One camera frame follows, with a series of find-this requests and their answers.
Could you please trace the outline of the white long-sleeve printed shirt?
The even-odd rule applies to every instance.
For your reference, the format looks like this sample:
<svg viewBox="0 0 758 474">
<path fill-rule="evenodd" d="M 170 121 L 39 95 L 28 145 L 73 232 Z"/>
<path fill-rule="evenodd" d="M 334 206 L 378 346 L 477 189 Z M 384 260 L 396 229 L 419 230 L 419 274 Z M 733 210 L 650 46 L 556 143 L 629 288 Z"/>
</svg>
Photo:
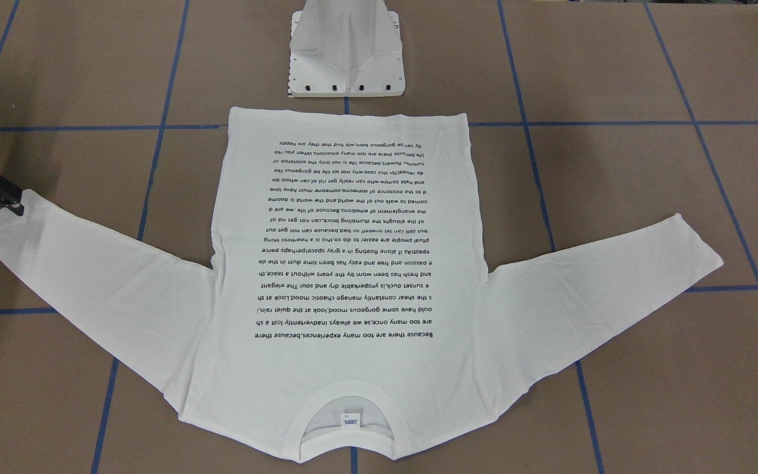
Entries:
<svg viewBox="0 0 758 474">
<path fill-rule="evenodd" d="M 465 115 L 232 108 L 211 266 L 24 191 L 0 260 L 181 421 L 304 462 L 396 460 L 722 267 L 679 214 L 488 272 Z"/>
</svg>

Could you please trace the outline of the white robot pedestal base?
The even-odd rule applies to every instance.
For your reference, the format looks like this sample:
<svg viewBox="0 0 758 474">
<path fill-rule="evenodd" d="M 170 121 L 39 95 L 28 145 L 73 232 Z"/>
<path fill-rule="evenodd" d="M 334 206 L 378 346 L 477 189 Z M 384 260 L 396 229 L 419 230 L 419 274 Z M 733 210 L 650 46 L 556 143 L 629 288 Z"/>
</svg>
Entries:
<svg viewBox="0 0 758 474">
<path fill-rule="evenodd" d="M 383 1 L 308 1 L 291 16 L 289 94 L 389 97 L 405 90 L 398 14 Z"/>
</svg>

